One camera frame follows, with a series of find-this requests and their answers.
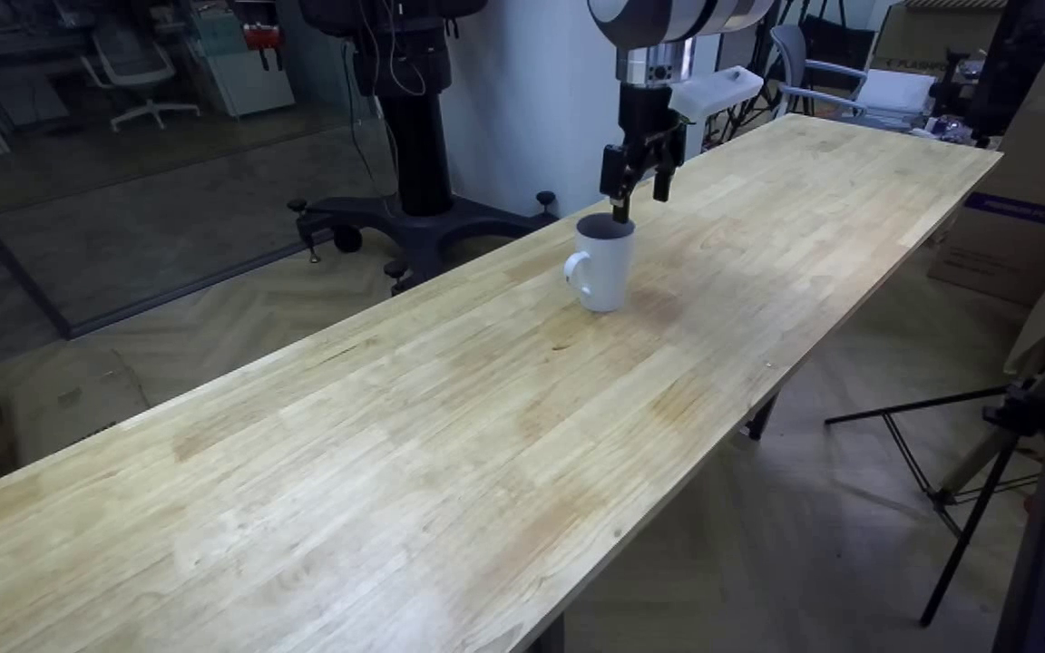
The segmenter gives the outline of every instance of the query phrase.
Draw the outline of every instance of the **chair wheel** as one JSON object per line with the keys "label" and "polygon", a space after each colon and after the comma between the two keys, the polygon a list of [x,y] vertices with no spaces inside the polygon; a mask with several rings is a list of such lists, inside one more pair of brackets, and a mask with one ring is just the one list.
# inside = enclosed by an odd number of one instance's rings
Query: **chair wheel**
{"label": "chair wheel", "polygon": [[343,254],[355,254],[355,252],[363,252],[363,231],[358,229],[335,229],[335,246],[343,252]]}
{"label": "chair wheel", "polygon": [[385,267],[385,277],[390,277],[390,279],[402,279],[405,271],[410,271],[405,263],[390,263],[390,267]]}

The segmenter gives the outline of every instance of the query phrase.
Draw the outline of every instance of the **long wooden workbench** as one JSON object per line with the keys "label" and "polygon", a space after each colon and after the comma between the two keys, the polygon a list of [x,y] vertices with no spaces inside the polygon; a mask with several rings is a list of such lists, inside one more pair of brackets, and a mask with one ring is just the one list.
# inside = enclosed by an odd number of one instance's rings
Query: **long wooden workbench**
{"label": "long wooden workbench", "polygon": [[0,484],[0,651],[515,651],[996,169],[784,117]]}

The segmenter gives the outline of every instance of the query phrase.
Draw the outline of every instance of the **chair base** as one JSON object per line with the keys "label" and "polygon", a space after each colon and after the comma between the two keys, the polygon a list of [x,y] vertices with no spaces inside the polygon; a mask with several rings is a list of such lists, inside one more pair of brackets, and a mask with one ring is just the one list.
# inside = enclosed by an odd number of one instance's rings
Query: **chair base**
{"label": "chair base", "polygon": [[142,104],[114,117],[114,136],[120,136],[122,124],[142,121],[142,117],[151,117],[157,126],[164,131],[164,113],[194,113],[194,117],[202,117],[199,104],[194,104],[194,101],[151,101],[151,100],[147,100]]}
{"label": "chair base", "polygon": [[554,217],[520,217],[484,204],[453,199],[447,215],[405,215],[396,195],[390,199],[323,199],[317,207],[295,207],[303,244],[317,254],[318,240],[335,240],[343,254],[363,246],[363,229],[385,231],[399,244],[399,258],[385,269],[399,290],[410,290],[442,271],[447,246],[474,236],[528,236]]}

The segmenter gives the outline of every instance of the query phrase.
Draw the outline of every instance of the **gray carpet floor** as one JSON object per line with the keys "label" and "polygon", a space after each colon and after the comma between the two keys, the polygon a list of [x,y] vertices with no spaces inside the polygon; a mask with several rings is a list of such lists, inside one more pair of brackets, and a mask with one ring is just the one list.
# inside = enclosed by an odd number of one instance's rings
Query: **gray carpet floor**
{"label": "gray carpet floor", "polygon": [[[381,126],[358,124],[355,142],[347,126],[335,126],[6,210],[0,240],[58,311],[82,325],[228,267],[295,252],[288,199],[393,192]],[[0,267],[0,360],[50,337],[46,320]]]}

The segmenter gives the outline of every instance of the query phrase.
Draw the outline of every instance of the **white wall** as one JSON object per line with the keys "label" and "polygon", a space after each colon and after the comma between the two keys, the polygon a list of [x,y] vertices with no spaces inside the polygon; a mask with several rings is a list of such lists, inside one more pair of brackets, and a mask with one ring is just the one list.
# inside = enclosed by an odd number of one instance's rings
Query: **white wall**
{"label": "white wall", "polygon": [[600,199],[600,155],[621,142],[617,51],[584,0],[491,0],[449,43],[453,86],[442,96],[453,192],[536,215]]}

